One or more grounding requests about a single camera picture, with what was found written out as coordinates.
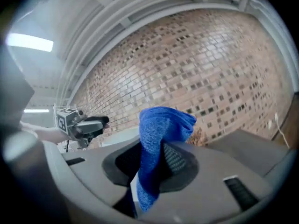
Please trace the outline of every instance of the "electrical outlet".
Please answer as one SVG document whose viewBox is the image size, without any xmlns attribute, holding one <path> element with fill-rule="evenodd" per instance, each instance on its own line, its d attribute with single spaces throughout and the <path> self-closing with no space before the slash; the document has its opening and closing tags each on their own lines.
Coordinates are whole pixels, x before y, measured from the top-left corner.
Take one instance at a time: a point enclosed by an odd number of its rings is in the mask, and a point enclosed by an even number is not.
<svg viewBox="0 0 299 224">
<path fill-rule="evenodd" d="M 272 127 L 272 120 L 270 119 L 270 120 L 268 121 L 268 129 L 271 129 L 271 127 Z"/>
<path fill-rule="evenodd" d="M 277 112 L 274 114 L 274 119 L 275 119 L 275 121 L 278 121 L 278 114 L 277 114 Z"/>
</svg>

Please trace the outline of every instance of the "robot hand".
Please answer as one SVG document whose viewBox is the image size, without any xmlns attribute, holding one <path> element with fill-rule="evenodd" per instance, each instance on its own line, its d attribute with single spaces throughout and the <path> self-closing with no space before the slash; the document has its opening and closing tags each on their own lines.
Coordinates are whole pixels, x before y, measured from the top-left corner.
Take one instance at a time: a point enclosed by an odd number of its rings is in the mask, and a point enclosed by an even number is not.
<svg viewBox="0 0 299 224">
<path fill-rule="evenodd" d="M 108 127 L 109 118 L 107 116 L 87 117 L 81 110 L 65 108 L 57 111 L 57 122 L 62 132 L 85 148 L 93 138 L 103 134 L 104 129 Z"/>
</svg>

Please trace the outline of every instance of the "fluorescent light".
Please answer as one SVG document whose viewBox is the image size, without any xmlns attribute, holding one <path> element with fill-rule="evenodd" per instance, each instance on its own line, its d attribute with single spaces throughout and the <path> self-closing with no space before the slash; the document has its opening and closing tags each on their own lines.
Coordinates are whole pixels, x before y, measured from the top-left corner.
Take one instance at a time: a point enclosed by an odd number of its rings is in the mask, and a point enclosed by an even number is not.
<svg viewBox="0 0 299 224">
<path fill-rule="evenodd" d="M 27 109 L 24 110 L 24 113 L 48 113 L 49 110 L 34 110 L 34 109 Z"/>
<path fill-rule="evenodd" d="M 54 42 L 36 36 L 10 33 L 6 38 L 6 44 L 13 47 L 26 47 L 51 52 Z"/>
</svg>

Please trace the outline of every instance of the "ceiling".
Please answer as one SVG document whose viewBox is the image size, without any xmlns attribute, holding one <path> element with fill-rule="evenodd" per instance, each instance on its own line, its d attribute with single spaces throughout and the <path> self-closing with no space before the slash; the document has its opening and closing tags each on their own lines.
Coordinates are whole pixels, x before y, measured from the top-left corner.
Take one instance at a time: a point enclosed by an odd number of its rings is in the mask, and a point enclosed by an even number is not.
<svg viewBox="0 0 299 224">
<path fill-rule="evenodd" d="M 49 0 L 11 32 L 54 41 L 44 52 L 11 47 L 35 89 L 28 108 L 67 105 L 96 63 L 119 41 L 160 17 L 196 8 L 238 10 L 240 0 Z"/>
</svg>

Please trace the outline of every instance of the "blue towel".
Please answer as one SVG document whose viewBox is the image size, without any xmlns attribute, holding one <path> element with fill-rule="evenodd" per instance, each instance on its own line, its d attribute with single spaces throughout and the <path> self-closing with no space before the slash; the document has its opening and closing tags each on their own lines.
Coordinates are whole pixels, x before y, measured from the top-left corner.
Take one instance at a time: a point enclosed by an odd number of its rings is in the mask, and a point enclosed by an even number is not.
<svg viewBox="0 0 299 224">
<path fill-rule="evenodd" d="M 142 151 L 137 196 L 140 208 L 147 211 L 159 197 L 161 140 L 185 142 L 193 132 L 196 118 L 168 107 L 155 107 L 141 111 L 139 120 Z"/>
</svg>

